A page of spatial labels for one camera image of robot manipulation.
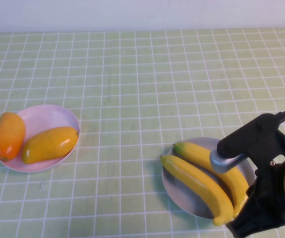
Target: pink plate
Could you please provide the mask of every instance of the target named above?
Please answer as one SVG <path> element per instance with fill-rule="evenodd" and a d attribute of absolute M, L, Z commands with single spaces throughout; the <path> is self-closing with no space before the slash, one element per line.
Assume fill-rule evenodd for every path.
<path fill-rule="evenodd" d="M 34 135 L 53 127 L 72 126 L 79 133 L 79 122 L 76 116 L 68 109 L 57 105 L 37 105 L 26 108 L 17 113 L 26 124 L 24 144 Z M 8 168 L 26 173 L 36 173 L 49 170 L 68 158 L 68 155 L 53 160 L 40 161 L 33 164 L 22 162 L 21 153 L 14 159 L 2 163 Z"/>

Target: white wall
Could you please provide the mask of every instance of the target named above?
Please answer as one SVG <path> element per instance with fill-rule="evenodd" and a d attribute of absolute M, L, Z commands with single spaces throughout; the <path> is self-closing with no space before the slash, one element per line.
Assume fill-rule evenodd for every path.
<path fill-rule="evenodd" d="M 0 0 L 0 32 L 285 26 L 285 0 Z"/>

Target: white plate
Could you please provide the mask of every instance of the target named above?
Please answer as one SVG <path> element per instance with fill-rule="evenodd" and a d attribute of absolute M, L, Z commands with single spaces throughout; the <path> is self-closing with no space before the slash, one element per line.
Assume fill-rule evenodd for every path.
<path fill-rule="evenodd" d="M 208 137 L 197 137 L 189 139 L 187 141 L 198 144 L 209 150 L 216 149 L 217 143 L 219 142 L 219 140 L 217 139 L 208 138 Z M 168 154 L 175 155 L 174 150 L 171 149 L 168 152 Z M 243 162 L 238 164 L 237 167 L 245 176 L 249 186 L 252 185 L 255 181 L 256 176 L 254 174 L 251 165 L 249 164 L 249 161 L 244 160 Z M 221 184 L 221 182 L 215 175 L 207 171 L 204 172 L 208 174 L 212 179 L 214 179 L 229 195 L 228 189 L 223 184 Z M 203 200 L 191 189 L 185 186 L 182 182 L 173 177 L 164 167 L 162 169 L 162 181 L 169 197 L 179 208 L 181 208 L 182 210 L 191 215 L 208 219 L 214 218 L 212 212 L 210 211 L 208 206 L 203 202 Z"/>
<path fill-rule="evenodd" d="M 26 135 L 23 146 L 32 136 L 53 127 L 71 126 L 75 128 L 78 133 L 80 132 L 79 122 L 76 116 L 70 110 L 61 106 L 37 105 L 19 111 L 17 114 L 21 116 L 26 125 Z M 15 171 L 36 173 L 49 170 L 59 163 L 63 162 L 68 158 L 72 151 L 73 150 L 71 150 L 64 157 L 53 160 L 40 161 L 32 164 L 26 164 L 22 162 L 21 153 L 19 153 L 14 159 L 10 161 L 1 162 L 6 167 Z"/>

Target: yellow mango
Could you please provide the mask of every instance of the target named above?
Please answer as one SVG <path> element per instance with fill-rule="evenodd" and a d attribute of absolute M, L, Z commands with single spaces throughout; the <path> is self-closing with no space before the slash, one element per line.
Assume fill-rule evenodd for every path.
<path fill-rule="evenodd" d="M 71 126 L 45 130 L 33 136 L 24 145 L 22 161 L 31 164 L 65 156 L 74 148 L 77 140 L 78 133 Z"/>

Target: banana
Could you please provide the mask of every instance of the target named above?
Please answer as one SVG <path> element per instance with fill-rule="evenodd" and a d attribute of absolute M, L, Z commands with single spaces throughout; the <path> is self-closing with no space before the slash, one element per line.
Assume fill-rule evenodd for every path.
<path fill-rule="evenodd" d="M 234 167 L 225 174 L 215 172 L 210 163 L 210 150 L 190 142 L 180 142 L 174 144 L 175 152 L 183 159 L 192 162 L 209 172 L 218 176 L 230 189 L 231 196 L 234 202 L 234 218 L 241 211 L 248 196 L 246 191 L 249 188 L 247 180 L 241 171 Z"/>
<path fill-rule="evenodd" d="M 213 213 L 213 224 L 215 226 L 232 220 L 232 203 L 212 178 L 177 156 L 162 155 L 160 158 L 166 170 L 198 194 L 207 204 Z"/>

